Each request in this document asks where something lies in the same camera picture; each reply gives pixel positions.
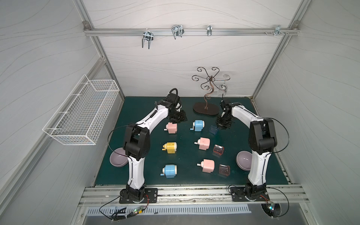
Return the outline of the clear blue tray back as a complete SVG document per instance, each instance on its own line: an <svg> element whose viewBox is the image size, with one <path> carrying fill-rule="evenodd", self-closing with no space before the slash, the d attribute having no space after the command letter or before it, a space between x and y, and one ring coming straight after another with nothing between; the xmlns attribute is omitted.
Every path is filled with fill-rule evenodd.
<svg viewBox="0 0 360 225"><path fill-rule="evenodd" d="M209 133L213 134L213 135L216 135L219 131L219 128L217 126L211 126L209 128Z"/></svg>

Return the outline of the blue sharpener back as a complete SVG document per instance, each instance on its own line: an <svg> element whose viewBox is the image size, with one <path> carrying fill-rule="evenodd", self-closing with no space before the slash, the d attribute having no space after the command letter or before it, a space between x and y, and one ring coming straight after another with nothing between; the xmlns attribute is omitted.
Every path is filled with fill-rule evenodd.
<svg viewBox="0 0 360 225"><path fill-rule="evenodd" d="M203 120L195 120L190 130L193 130L195 132L201 132L204 127L205 127L205 122Z"/></svg>

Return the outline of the blue sharpener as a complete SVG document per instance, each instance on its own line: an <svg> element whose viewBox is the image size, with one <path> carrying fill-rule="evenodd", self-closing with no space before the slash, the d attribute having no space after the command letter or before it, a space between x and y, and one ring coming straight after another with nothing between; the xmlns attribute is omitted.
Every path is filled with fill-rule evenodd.
<svg viewBox="0 0 360 225"><path fill-rule="evenodd" d="M195 120L190 130L193 130L195 132L201 132L204 127L205 127L205 122L203 120Z"/></svg>
<svg viewBox="0 0 360 225"><path fill-rule="evenodd" d="M174 178L177 175L177 165L165 165L160 175L167 179Z"/></svg>

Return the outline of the yellow pencil sharpener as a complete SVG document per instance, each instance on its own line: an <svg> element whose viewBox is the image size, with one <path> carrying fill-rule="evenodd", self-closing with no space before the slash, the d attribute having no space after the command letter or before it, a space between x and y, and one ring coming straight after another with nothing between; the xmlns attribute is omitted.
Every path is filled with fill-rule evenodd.
<svg viewBox="0 0 360 225"><path fill-rule="evenodd" d="M168 154L175 154L177 152L177 143L167 142L163 145L162 150L166 151Z"/></svg>

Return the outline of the blue sharpener front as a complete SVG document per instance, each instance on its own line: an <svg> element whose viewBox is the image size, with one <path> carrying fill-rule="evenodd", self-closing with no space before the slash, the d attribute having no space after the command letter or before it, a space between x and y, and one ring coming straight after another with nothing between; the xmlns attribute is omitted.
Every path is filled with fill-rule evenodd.
<svg viewBox="0 0 360 225"><path fill-rule="evenodd" d="M160 175L167 179L174 178L177 175L177 165L165 165Z"/></svg>

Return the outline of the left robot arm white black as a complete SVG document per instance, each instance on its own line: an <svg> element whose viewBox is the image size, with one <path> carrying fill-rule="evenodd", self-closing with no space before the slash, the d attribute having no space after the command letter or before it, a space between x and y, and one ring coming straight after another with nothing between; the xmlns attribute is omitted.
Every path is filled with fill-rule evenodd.
<svg viewBox="0 0 360 225"><path fill-rule="evenodd" d="M155 103L155 108L142 120L127 125L123 149L129 163L125 189L128 199L139 202L145 195L144 161L151 148L151 132L165 118L172 124L186 121L186 113L181 107L178 90L173 88L164 99Z"/></svg>

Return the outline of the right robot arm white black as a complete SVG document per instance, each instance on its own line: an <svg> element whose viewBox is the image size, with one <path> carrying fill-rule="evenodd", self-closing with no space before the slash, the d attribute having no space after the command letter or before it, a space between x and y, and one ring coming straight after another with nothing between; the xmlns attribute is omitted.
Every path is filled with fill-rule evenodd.
<svg viewBox="0 0 360 225"><path fill-rule="evenodd" d="M230 128L233 118L249 128L248 145L252 151L252 161L244 196L250 201L255 201L266 192L267 167L277 146L274 121L259 117L239 102L231 103L227 99L222 99L220 106L222 113L216 120L219 128Z"/></svg>

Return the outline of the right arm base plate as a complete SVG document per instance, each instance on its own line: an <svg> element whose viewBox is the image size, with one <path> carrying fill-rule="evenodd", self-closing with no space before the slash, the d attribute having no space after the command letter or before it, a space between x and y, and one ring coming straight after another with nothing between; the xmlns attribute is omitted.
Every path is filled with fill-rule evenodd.
<svg viewBox="0 0 360 225"><path fill-rule="evenodd" d="M270 200L265 189L229 186L227 191L233 202L266 202Z"/></svg>

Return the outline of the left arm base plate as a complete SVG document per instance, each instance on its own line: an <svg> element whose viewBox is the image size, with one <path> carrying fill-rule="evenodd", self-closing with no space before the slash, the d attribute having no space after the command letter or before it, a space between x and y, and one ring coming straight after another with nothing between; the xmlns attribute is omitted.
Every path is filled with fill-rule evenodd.
<svg viewBox="0 0 360 225"><path fill-rule="evenodd" d="M146 204L158 201L157 188L142 188L140 190L122 189L120 191L120 204Z"/></svg>

